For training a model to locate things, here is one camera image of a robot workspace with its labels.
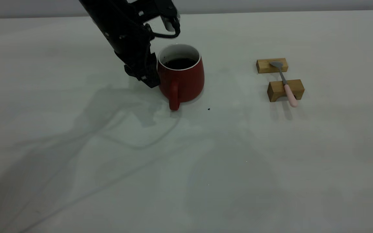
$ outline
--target black cable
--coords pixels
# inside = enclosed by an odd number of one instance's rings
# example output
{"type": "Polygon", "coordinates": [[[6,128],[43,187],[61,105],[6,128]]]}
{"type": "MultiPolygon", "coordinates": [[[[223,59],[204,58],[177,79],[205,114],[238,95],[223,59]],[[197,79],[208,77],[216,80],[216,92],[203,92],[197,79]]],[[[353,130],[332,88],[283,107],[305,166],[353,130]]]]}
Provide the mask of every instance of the black cable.
{"type": "Polygon", "coordinates": [[[179,34],[181,33],[181,25],[179,24],[179,20],[177,18],[174,18],[174,21],[171,22],[172,24],[172,27],[175,29],[175,34],[173,35],[168,35],[168,34],[160,34],[160,33],[155,33],[155,32],[152,32],[152,35],[154,37],[158,37],[158,38],[166,38],[166,39],[173,39],[173,38],[176,38],[179,36],[179,34]]]}

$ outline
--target mug rim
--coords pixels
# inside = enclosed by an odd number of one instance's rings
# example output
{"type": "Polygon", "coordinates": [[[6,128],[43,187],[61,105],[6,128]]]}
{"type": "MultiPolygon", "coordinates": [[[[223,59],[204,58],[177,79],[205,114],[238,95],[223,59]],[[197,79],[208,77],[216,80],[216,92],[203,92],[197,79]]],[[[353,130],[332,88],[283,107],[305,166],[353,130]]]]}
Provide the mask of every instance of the mug rim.
{"type": "Polygon", "coordinates": [[[160,51],[159,54],[158,54],[158,58],[157,58],[157,59],[158,59],[158,62],[159,62],[159,63],[160,63],[164,68],[166,68],[166,69],[169,69],[169,70],[172,70],[172,71],[187,71],[187,70],[189,70],[189,69],[194,68],[195,66],[198,65],[199,62],[201,62],[201,53],[198,51],[198,49],[196,49],[194,46],[192,46],[192,45],[190,45],[190,44],[178,44],[178,43],[176,43],[176,44],[170,44],[170,45],[167,45],[167,46],[165,46],[164,48],[162,48],[161,51],[160,51]],[[161,56],[162,52],[163,52],[165,49],[167,49],[168,47],[175,46],[175,45],[186,45],[186,46],[189,46],[189,47],[195,49],[195,50],[198,52],[198,55],[199,55],[199,59],[198,59],[198,61],[197,61],[193,66],[188,67],[188,68],[185,68],[185,69],[181,69],[181,70],[175,70],[175,69],[171,69],[171,68],[165,66],[165,65],[161,62],[161,60],[160,60],[160,56],[161,56]]]}

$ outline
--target dark liquid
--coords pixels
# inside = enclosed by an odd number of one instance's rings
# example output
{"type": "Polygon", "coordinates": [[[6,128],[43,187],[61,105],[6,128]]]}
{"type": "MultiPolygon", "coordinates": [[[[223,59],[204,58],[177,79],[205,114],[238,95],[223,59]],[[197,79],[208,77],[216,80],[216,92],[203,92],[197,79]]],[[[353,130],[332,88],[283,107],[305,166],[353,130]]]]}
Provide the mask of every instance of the dark liquid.
{"type": "Polygon", "coordinates": [[[164,65],[167,68],[173,70],[183,70],[190,68],[191,66],[195,65],[195,63],[197,62],[191,59],[174,59],[169,62],[166,62],[164,65]]]}

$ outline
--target white table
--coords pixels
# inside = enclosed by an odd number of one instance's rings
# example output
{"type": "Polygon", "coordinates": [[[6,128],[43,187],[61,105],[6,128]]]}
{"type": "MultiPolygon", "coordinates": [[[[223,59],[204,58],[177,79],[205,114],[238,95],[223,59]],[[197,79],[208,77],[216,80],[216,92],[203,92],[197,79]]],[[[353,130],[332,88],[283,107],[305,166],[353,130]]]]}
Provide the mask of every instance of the white table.
{"type": "Polygon", "coordinates": [[[206,83],[170,112],[89,18],[0,19],[0,232],[373,233],[373,11],[181,27],[152,50],[197,47],[206,83]],[[297,109],[255,71],[281,57],[297,109]]]}

